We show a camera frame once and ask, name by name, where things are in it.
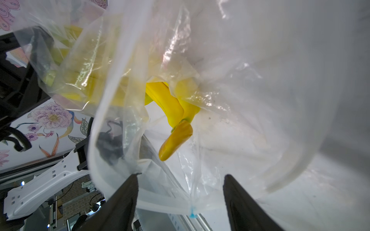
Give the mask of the clear zip-top bag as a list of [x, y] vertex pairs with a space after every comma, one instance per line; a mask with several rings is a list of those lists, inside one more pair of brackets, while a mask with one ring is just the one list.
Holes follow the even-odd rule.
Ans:
[[230, 230], [232, 175], [287, 231], [370, 228], [369, 1], [21, 1], [14, 31], [43, 73], [47, 25], [168, 24], [173, 50], [198, 72], [186, 102], [192, 136], [167, 160], [171, 133], [156, 103], [147, 119], [104, 119], [92, 134], [92, 179], [112, 196], [138, 173], [138, 206], [205, 217]]

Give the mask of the yellow banana bunch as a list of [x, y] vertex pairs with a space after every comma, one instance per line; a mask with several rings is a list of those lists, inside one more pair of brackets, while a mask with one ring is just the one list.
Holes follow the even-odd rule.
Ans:
[[40, 81], [65, 109], [102, 112], [113, 120], [128, 112], [143, 123], [145, 106], [156, 103], [172, 129], [159, 150], [162, 161], [192, 136], [200, 108], [186, 102], [186, 94], [197, 89], [198, 72], [171, 44], [173, 38], [186, 43], [187, 33], [176, 34], [168, 24], [132, 28], [104, 22], [43, 29]]

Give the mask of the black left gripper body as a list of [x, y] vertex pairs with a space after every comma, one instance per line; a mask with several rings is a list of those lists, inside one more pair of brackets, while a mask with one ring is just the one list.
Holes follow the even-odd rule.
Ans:
[[1, 141], [11, 141], [14, 149], [24, 152], [32, 147], [28, 138], [11, 123], [50, 99], [38, 85], [38, 75], [31, 64], [16, 67], [6, 60], [6, 53], [21, 45], [14, 33], [1, 36]]

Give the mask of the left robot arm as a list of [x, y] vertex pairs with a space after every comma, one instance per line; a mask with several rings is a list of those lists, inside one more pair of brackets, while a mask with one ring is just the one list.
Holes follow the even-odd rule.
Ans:
[[[31, 65], [24, 71], [18, 88], [1, 99], [1, 140], [14, 143], [18, 152], [32, 148], [28, 138], [11, 123], [26, 113], [37, 108], [49, 99], [49, 96], [38, 86], [38, 75]], [[98, 172], [98, 168], [88, 164], [92, 155], [87, 154], [91, 138], [83, 139], [58, 163], [41, 175], [19, 187], [13, 188], [1, 198], [1, 216], [5, 224], [23, 222], [47, 199], [59, 190], [87, 174]]]

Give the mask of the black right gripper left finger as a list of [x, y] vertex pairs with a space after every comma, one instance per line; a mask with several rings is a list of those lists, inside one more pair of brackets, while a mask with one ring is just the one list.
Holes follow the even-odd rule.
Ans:
[[138, 178], [131, 175], [101, 209], [79, 231], [131, 231], [137, 198]]

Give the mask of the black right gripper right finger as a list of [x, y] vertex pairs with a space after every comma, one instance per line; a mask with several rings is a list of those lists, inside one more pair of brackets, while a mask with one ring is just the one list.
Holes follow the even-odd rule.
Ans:
[[232, 231], [283, 231], [230, 174], [223, 193]]

